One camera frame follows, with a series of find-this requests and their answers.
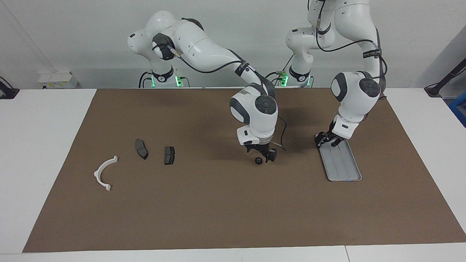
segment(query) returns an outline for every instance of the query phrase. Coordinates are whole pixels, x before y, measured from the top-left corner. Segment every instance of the black brake pad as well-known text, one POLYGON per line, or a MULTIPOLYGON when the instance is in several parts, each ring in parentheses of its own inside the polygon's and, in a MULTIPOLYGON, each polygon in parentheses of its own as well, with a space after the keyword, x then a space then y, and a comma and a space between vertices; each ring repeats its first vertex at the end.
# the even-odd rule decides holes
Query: black brake pad
POLYGON ((149 152, 147 152, 147 149, 144 146, 144 141, 138 139, 136 140, 136 150, 137 153, 144 159, 146 160, 147 157, 149 156, 149 152))
POLYGON ((175 162, 175 148, 173 146, 165 147, 165 165, 173 165, 175 162))

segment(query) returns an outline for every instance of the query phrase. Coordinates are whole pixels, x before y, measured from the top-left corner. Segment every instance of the robot wrist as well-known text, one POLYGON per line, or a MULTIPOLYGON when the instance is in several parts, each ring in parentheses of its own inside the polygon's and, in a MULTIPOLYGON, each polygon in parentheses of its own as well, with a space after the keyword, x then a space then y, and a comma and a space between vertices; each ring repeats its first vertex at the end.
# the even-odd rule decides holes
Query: robot wrist
POLYGON ((359 126, 359 123, 350 122, 339 114, 335 116, 333 121, 334 126, 332 133, 345 139, 350 139, 353 136, 355 129, 359 126))
POLYGON ((266 145, 272 141, 273 133, 270 136, 259 138, 251 132, 251 126, 245 125, 237 129, 238 141, 240 145, 266 145))
POLYGON ((170 71, 168 71, 167 73, 165 74, 157 74, 157 73, 154 73, 154 71, 152 71, 152 75, 157 79, 157 81, 159 81, 160 83, 165 83, 172 75, 173 75, 173 66, 171 66, 171 69, 170 71))
POLYGON ((290 75, 292 77, 294 77, 298 82, 306 81, 306 79, 309 77, 309 74, 310 74, 310 72, 308 72, 308 73, 306 73, 304 75, 300 74, 300 73, 296 73, 291 66, 290 66, 288 71, 290 72, 290 75))

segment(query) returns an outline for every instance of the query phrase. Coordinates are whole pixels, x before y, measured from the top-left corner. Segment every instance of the white wall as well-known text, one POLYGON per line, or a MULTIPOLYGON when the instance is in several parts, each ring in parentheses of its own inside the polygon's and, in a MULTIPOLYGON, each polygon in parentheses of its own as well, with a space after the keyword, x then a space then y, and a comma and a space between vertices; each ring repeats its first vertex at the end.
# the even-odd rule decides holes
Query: white wall
MULTIPOLYGON (((231 48, 259 72, 281 69, 291 51, 286 33, 305 27, 305 0, 0 0, 0 74, 19 88, 36 88, 46 70, 36 45, 56 70, 71 70, 85 88, 136 87, 148 62, 126 46, 129 34, 161 9, 193 17, 219 45, 231 48), (33 43, 11 26, 10 11, 33 43)), ((387 87, 410 87, 464 27, 464 0, 373 0, 372 18, 389 64, 387 87)), ((335 46, 348 41, 339 38, 335 46)), ((175 61, 193 86, 238 86, 232 72, 201 75, 175 61)), ((340 71, 363 69, 358 46, 315 52, 315 86, 328 86, 340 71)))
MULTIPOLYGON (((423 88, 438 83, 466 58, 466 27, 448 44, 434 62, 413 84, 414 88, 423 88)), ((440 91, 443 97, 457 97, 466 91, 466 73, 448 82, 440 91)))

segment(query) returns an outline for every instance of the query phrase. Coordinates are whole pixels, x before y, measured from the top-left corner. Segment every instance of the black stand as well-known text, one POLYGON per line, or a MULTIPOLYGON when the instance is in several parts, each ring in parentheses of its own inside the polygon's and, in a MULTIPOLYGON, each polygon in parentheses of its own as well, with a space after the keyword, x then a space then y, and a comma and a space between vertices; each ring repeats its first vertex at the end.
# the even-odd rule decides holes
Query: black stand
POLYGON ((459 63, 455 69, 453 69, 448 75, 446 75, 442 81, 440 81, 435 87, 426 87, 424 90, 430 97, 442 97, 439 92, 450 80, 456 77, 461 71, 466 68, 466 58, 459 63))
POLYGON ((19 93, 19 89, 17 88, 9 88, 4 83, 0 82, 0 90, 5 93, 4 95, 0 96, 0 99, 13 99, 19 93))

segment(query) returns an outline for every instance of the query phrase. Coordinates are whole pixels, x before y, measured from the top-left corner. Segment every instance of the small black ball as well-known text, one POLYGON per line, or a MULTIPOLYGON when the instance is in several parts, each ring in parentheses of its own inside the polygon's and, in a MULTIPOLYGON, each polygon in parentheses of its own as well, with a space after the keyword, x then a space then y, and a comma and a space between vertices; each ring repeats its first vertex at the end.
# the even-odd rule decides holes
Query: small black ball
POLYGON ((262 164, 262 158, 256 158, 254 159, 254 162, 258 165, 262 164))

